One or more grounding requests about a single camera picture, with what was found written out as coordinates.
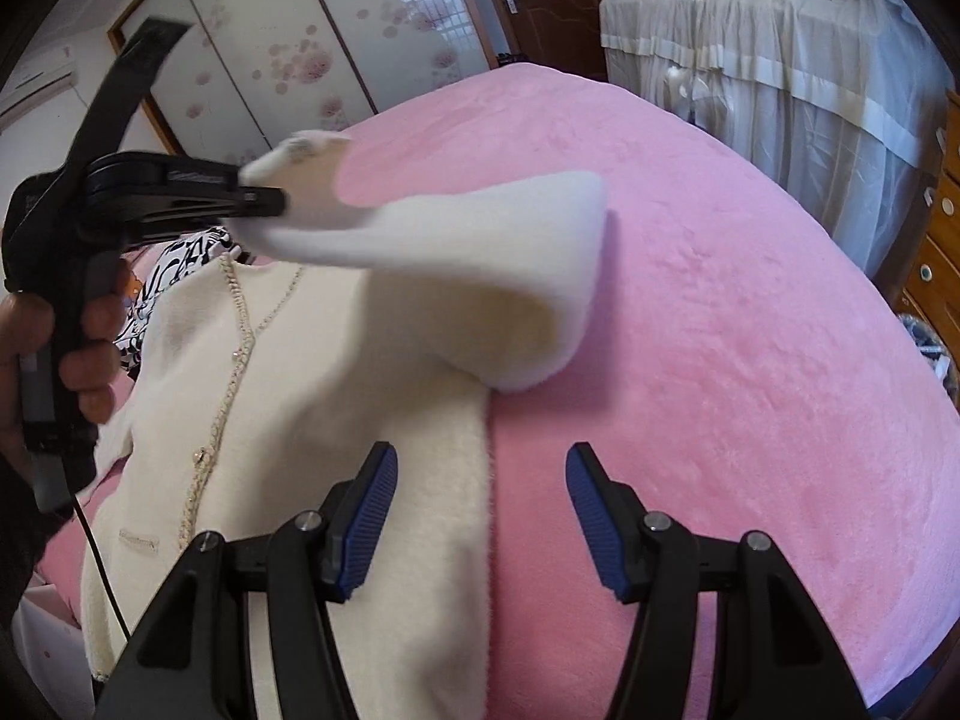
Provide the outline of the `person's left hand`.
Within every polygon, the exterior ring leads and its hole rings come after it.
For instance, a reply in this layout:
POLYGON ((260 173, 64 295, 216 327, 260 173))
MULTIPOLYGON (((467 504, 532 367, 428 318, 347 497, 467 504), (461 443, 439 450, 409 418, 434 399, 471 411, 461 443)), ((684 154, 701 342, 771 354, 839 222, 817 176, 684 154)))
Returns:
MULTIPOLYGON (((119 351, 114 346, 125 320, 122 298, 130 281, 130 266, 121 259, 116 281, 102 298, 83 310, 85 343, 65 355, 59 364, 65 388, 78 395, 78 405, 89 421, 109 421, 116 399, 110 383, 119 372, 119 351)), ((31 483, 31 461, 20 422, 20 358, 32 355, 50 340, 53 310, 32 294, 11 294, 2 301, 2 455, 13 470, 31 483)))

